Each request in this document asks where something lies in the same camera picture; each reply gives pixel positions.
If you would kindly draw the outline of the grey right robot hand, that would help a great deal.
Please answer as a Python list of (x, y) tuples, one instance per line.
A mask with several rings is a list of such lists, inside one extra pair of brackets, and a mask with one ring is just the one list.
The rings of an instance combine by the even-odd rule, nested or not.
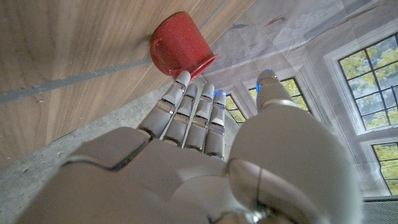
[(18, 223), (359, 223), (361, 193), (345, 147), (299, 108), (275, 73), (257, 79), (257, 115), (223, 160), (224, 93), (193, 119), (182, 72), (136, 128), (83, 143)]

